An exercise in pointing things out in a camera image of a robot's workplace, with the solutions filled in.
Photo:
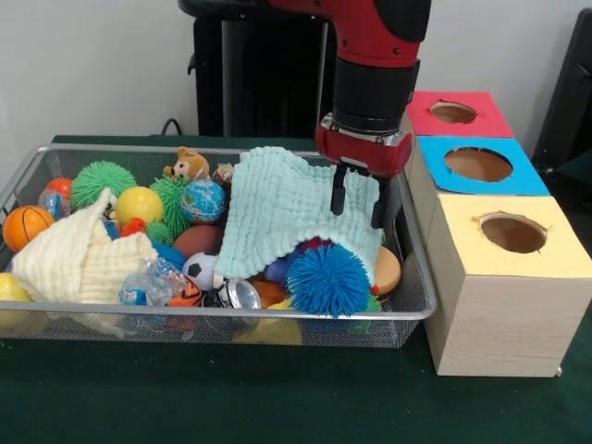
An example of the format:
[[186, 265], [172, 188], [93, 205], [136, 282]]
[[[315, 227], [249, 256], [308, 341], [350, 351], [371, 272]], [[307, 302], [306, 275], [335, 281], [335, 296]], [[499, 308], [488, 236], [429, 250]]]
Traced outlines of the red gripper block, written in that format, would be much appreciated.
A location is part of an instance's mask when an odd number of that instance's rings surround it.
[[371, 227], [384, 227], [389, 200], [389, 179], [401, 173], [413, 149], [413, 136], [403, 130], [387, 136], [364, 135], [345, 130], [332, 120], [322, 120], [316, 131], [318, 152], [335, 163], [340, 163], [332, 184], [330, 209], [333, 215], [343, 213], [347, 164], [359, 167], [376, 176], [378, 199], [374, 203]]

